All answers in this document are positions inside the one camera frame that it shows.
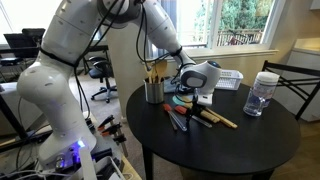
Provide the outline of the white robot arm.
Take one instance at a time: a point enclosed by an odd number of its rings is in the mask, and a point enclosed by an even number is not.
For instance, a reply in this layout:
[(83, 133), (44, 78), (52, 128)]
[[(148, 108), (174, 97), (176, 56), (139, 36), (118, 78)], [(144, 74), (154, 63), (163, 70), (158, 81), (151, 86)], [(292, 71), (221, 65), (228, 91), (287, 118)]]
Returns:
[(157, 0), (62, 0), (44, 33), (38, 55), (19, 76), (17, 92), (47, 118), (52, 134), (40, 145), (41, 170), (73, 165), (78, 150), (94, 149), (95, 135), (69, 87), (100, 27), (120, 29), (133, 23), (179, 66), (180, 83), (193, 88), (197, 103), (208, 106), (221, 67), (213, 61), (195, 63), (176, 38), (175, 27)]

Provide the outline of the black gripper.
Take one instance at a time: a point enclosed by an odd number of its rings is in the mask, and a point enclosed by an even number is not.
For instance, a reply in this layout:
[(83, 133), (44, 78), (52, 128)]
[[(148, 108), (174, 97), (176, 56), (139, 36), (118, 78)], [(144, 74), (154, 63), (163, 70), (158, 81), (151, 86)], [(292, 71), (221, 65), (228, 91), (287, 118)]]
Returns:
[(212, 93), (202, 93), (198, 88), (196, 88), (191, 100), (192, 107), (190, 114), (196, 115), (200, 113), (205, 107), (210, 107), (212, 105), (212, 97)]

